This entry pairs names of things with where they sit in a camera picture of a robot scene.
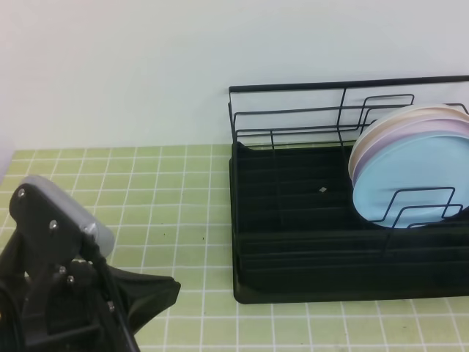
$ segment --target screw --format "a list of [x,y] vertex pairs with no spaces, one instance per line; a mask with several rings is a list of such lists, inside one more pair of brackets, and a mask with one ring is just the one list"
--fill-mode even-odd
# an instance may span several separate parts
[[109,306],[109,312],[114,313],[114,310],[116,309],[116,307],[114,306],[114,302],[109,301],[108,306]]
[[57,230],[57,227],[59,225],[57,224],[57,221],[56,220],[52,220],[50,223],[49,223],[49,230],[50,231],[55,231]]

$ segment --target dish rack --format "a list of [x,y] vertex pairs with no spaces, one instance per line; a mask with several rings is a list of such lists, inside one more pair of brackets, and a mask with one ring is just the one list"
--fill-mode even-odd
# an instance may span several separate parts
[[[230,87],[234,297],[254,304],[469,295],[469,210],[451,202],[455,188],[397,190],[388,211],[402,192],[447,191],[445,204],[425,206],[441,208],[442,221],[385,228],[388,211],[375,221],[357,213],[347,171],[353,142],[375,117],[414,104],[420,93],[467,113],[463,103],[435,101],[448,86],[460,94],[464,82],[469,76]],[[429,93],[436,86],[444,94]],[[278,109],[279,93],[307,97]],[[325,93],[338,103],[328,105]],[[236,107],[240,96],[248,107]],[[256,101],[274,109],[250,109]],[[259,118],[261,127],[238,125]],[[399,216],[409,208],[421,206]],[[458,213],[447,217],[449,208]]]

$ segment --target white grout line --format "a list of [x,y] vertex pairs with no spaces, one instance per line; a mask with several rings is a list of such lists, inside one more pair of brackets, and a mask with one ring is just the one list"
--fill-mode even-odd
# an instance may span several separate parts
[[459,328],[457,327],[456,319],[454,318],[453,308],[451,308],[451,305],[450,305],[449,300],[448,300],[447,297],[445,297],[444,300],[446,302],[446,306],[448,306],[449,313],[451,315],[451,320],[453,322],[454,330],[456,331],[457,340],[458,340],[458,342],[461,346],[461,352],[465,352],[464,346],[462,345],[461,334],[459,332]]
[[386,338],[386,331],[384,329],[384,324],[383,324],[383,317],[381,315],[381,308],[380,308],[380,304],[378,303],[378,301],[374,301],[374,303],[376,304],[376,310],[378,312],[378,318],[380,319],[380,327],[381,327],[381,334],[383,336],[383,342],[385,344],[385,348],[386,348],[386,352],[389,352],[389,346],[388,346],[388,339]]
[[[185,146],[184,149],[184,167],[183,167],[183,173],[182,173],[182,187],[184,187],[184,182],[185,182],[185,167],[187,164],[187,156],[188,156],[188,146]],[[182,196],[184,192],[181,191],[180,195],[180,204],[179,204],[179,213],[177,214],[177,228],[176,228],[176,241],[174,242],[174,253],[173,253],[173,266],[171,270],[171,276],[174,277],[174,269],[176,268],[176,256],[177,256],[177,242],[179,240],[179,232],[180,232],[180,223],[181,223],[181,210],[182,210]],[[166,352],[166,343],[168,341],[168,330],[169,330],[169,315],[171,313],[171,307],[169,307],[167,310],[167,316],[168,319],[166,319],[166,324],[164,327],[164,340],[163,340],[163,352]]]
[[277,351],[276,322],[275,322],[275,318],[273,317],[273,304],[270,305],[270,327],[272,329],[273,352],[276,352]]
[[76,174],[76,177],[75,177],[75,182],[73,183],[72,191],[70,192],[70,196],[73,196],[73,194],[75,193],[76,185],[78,185],[78,179],[80,178],[81,170],[83,169],[83,165],[85,164],[85,159],[86,159],[86,154],[87,153],[88,153],[88,150],[85,149],[85,151],[83,153],[83,158],[81,158],[80,167],[78,168],[78,173]]
[[340,302],[340,309],[342,312],[342,320],[344,321],[345,339],[347,341],[348,351],[352,352],[352,347],[350,345],[349,329],[347,328],[347,319],[345,318],[344,302]]
[[418,336],[420,337],[420,341],[422,342],[422,345],[424,347],[424,352],[426,352],[426,343],[424,341],[424,334],[422,334],[422,328],[420,326],[420,321],[418,320],[417,309],[416,309],[415,304],[413,303],[413,299],[410,300],[410,305],[412,306],[413,315],[416,319]]
[[[162,152],[163,152],[163,148],[160,147],[160,157],[161,157]],[[160,171],[160,165],[161,165],[161,158],[158,160],[158,168],[157,168],[157,174],[156,174],[156,178],[155,178],[155,189],[153,190],[152,203],[155,202],[155,198],[156,198],[156,185],[158,183],[158,171]],[[143,270],[144,270],[145,255],[147,254],[147,247],[148,247],[149,231],[152,228],[152,217],[153,217],[153,209],[149,212],[147,236],[145,237],[144,254],[143,254],[143,257],[141,258],[140,273],[142,273]]]
[[[209,173],[209,179],[208,179],[208,201],[207,201],[207,223],[205,224],[206,229],[205,229],[205,253],[204,253],[204,274],[202,278],[202,315],[200,317],[200,338],[199,338],[199,352],[202,352],[202,342],[204,339],[204,311],[205,311],[205,282],[207,280],[207,258],[208,258],[208,236],[209,236],[209,223],[210,223],[210,185],[212,183],[212,152],[213,152],[213,147],[210,146],[210,173]],[[238,345],[238,322],[239,320],[237,319],[237,326],[236,326],[236,345]]]
[[[130,184],[132,183],[133,169],[135,168],[136,157],[137,157],[137,148],[135,148],[135,150],[133,151],[132,171],[130,173],[129,182],[128,182],[128,185],[127,185],[127,191],[125,192],[124,204],[127,202],[127,198],[128,198],[128,195],[129,195],[129,188],[130,188]],[[109,166],[109,161],[106,165],[106,171],[108,170],[108,166]],[[119,242],[119,235],[120,235],[120,230],[122,228],[122,221],[124,220],[124,213],[125,213],[125,207],[122,207],[122,211],[120,213],[119,227],[117,228],[117,234],[116,234],[116,243]],[[116,254],[116,252],[117,251],[114,248],[114,250],[112,251],[112,256],[111,256],[111,261],[110,261],[111,264],[113,263],[114,255]]]
[[311,345],[311,352],[314,352],[314,344],[313,344],[313,333],[311,331],[311,319],[309,315],[309,307],[308,303],[305,303],[306,308],[306,319],[308,319],[308,338],[309,338],[309,345]]

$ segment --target green tile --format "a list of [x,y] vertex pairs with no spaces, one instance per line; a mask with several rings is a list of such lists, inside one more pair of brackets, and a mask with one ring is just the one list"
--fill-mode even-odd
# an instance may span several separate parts
[[123,205],[126,191],[101,191],[98,205]]
[[117,247],[112,260],[113,266],[140,267],[144,247]]
[[166,321],[164,319],[153,319],[149,321],[135,335],[139,345],[162,345],[164,344]]
[[29,168],[29,174],[50,175],[55,166],[55,160],[33,160]]
[[178,266],[203,266],[205,260],[205,248],[203,246],[184,246],[176,251],[176,265]]
[[317,345],[345,345],[344,320],[342,318],[311,318],[311,336]]
[[210,158],[187,158],[185,162],[186,172],[209,172],[210,171]]
[[468,316],[456,316],[454,317],[456,321],[459,334],[461,336],[461,341],[463,343],[469,343],[469,317]]
[[426,346],[426,352],[461,352],[461,348],[459,346]]
[[81,160],[59,160],[54,174],[78,174],[80,166]]
[[133,159],[111,159],[108,165],[109,174],[132,172]]
[[272,322],[270,319],[240,319],[241,345],[270,345]]
[[340,302],[308,303],[310,315],[342,315]]
[[420,317],[418,319],[425,343],[456,343],[457,335],[450,317]]
[[375,301],[344,302],[346,315],[377,315],[378,310]]
[[85,149],[64,149],[60,154],[63,159],[81,159],[85,155]]
[[412,300],[396,299],[390,301],[378,301],[381,314],[413,314]]
[[232,292],[206,292],[204,315],[236,316],[236,301]]
[[176,304],[171,307],[171,316],[197,316],[202,314],[202,292],[180,292]]
[[158,158],[142,158],[136,159],[133,167],[134,172],[157,172],[158,171]]
[[236,319],[206,319],[202,343],[204,345],[235,345]]
[[212,172],[218,172],[218,171],[228,172],[228,170],[229,170],[229,157],[214,156],[212,158]]
[[161,147],[137,147],[137,157],[139,156],[159,156]]
[[449,313],[449,308],[444,298],[414,299],[413,304],[416,308],[417,314]]
[[13,160],[8,166],[7,175],[25,175],[30,161]]
[[176,225],[151,226],[148,232],[148,244],[175,244],[176,232]]
[[73,198],[81,205],[93,206],[96,204],[98,194],[99,191],[76,191]]
[[230,144],[214,144],[212,146],[213,155],[231,155],[232,146]]
[[448,297],[447,299],[454,313],[469,313],[469,296]]
[[135,154],[134,147],[113,148],[111,150],[112,158],[131,158]]
[[207,265],[211,266],[229,266],[232,264],[231,246],[211,246],[207,248]]
[[163,156],[184,156],[185,145],[169,145],[163,147]]
[[132,180],[130,182],[130,188],[139,189],[139,188],[155,188],[156,183],[156,174],[133,174]]
[[[213,248],[227,248],[231,251],[230,247],[213,247]],[[231,253],[227,254],[229,261],[231,262]],[[274,315],[306,315],[306,305],[304,303],[286,303],[286,304],[274,304],[273,305]]]
[[96,208],[95,216],[104,223],[104,225],[119,225],[122,216],[122,209],[115,208]]
[[209,224],[208,243],[209,244],[231,244],[232,228],[230,225]]
[[143,205],[141,207],[125,208],[122,223],[126,225],[148,224],[150,213],[150,206]]
[[386,341],[391,344],[421,343],[415,318],[382,318]]
[[353,345],[378,345],[383,343],[380,319],[347,318],[350,343]]
[[13,192],[24,179],[24,176],[5,176],[0,183],[0,191]]
[[34,150],[16,150],[13,159],[31,159],[34,156]]
[[210,207],[209,212],[209,223],[211,224],[230,224],[232,222],[229,206],[213,206]]
[[169,318],[168,345],[198,345],[200,319]]
[[240,316],[271,316],[270,304],[240,304]]
[[210,187],[212,188],[229,188],[229,175],[228,172],[214,172],[210,180]]
[[208,188],[209,182],[208,172],[188,172],[185,174],[184,187],[185,188]]
[[188,145],[188,156],[210,155],[212,148],[210,145]]
[[201,290],[204,287],[203,268],[175,268],[174,279],[184,290]]
[[145,226],[122,226],[117,238],[117,244],[122,245],[145,245],[148,228]]
[[177,244],[205,244],[206,225],[180,225]]
[[179,204],[181,199],[180,189],[159,189],[155,194],[154,204]]
[[309,343],[306,318],[275,318],[276,343],[279,345],[305,345]]
[[86,151],[87,158],[107,158],[110,154],[110,148],[92,148]]
[[447,350],[432,350],[432,348],[430,348],[430,346],[427,346],[426,347],[426,350],[424,350],[423,347],[418,347],[418,346],[413,346],[413,347],[404,347],[404,346],[396,346],[396,347],[393,347],[393,346],[390,346],[389,349],[388,349],[389,352],[451,352],[452,350],[450,351],[447,351]]
[[174,247],[147,247],[144,266],[172,266]]
[[81,167],[81,174],[103,174],[106,172],[108,161],[106,159],[85,159]]
[[203,205],[208,203],[208,189],[185,189],[182,193],[182,203]]
[[181,188],[182,187],[182,174],[159,174],[156,187],[162,188]]
[[232,268],[207,268],[205,288],[207,290],[232,290],[233,269]]
[[177,224],[178,205],[155,205],[152,208],[152,224]]
[[183,172],[184,158],[162,158],[160,172]]
[[210,205],[230,205],[229,188],[227,189],[211,189]]
[[[10,193],[0,193],[0,208],[8,208],[10,206],[10,200],[12,199],[12,195]],[[6,210],[0,210],[0,226],[3,224],[5,218],[2,217]]]
[[205,224],[207,223],[206,205],[182,205],[181,224]]
[[54,182],[61,189],[73,189],[77,177],[75,175],[54,175],[52,182]]
[[151,205],[153,201],[152,191],[129,190],[126,205]]
[[130,175],[106,175],[103,189],[127,189]]
[[38,150],[34,159],[56,159],[59,157],[60,149],[43,149]]
[[80,175],[76,183],[76,189],[100,189],[104,175]]

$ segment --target green tile countertop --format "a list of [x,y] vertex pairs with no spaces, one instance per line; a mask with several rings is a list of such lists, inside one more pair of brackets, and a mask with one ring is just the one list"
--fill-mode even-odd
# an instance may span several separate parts
[[469,297],[238,304],[232,295],[229,145],[17,151],[0,185],[0,248],[21,179],[44,175],[107,224],[117,268],[181,282],[138,334],[143,352],[469,351]]

